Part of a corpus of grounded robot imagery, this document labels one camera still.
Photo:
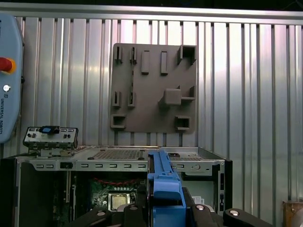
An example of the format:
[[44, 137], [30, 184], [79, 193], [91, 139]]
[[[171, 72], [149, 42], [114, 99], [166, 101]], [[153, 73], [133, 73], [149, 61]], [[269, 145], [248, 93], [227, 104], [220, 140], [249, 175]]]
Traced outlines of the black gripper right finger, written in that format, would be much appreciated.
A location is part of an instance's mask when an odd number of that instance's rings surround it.
[[271, 224], [240, 209], [227, 209], [218, 215], [203, 204], [195, 204], [188, 189], [184, 188], [187, 206], [187, 227], [271, 227]]

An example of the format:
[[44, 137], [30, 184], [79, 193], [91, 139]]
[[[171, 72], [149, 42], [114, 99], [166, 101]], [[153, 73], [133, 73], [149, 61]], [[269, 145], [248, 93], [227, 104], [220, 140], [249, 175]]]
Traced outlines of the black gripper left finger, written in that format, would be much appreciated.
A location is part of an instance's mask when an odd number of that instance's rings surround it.
[[93, 208], [68, 224], [70, 227], [147, 227], [146, 186], [137, 188], [134, 204], [123, 206], [122, 211], [111, 212], [101, 207]]

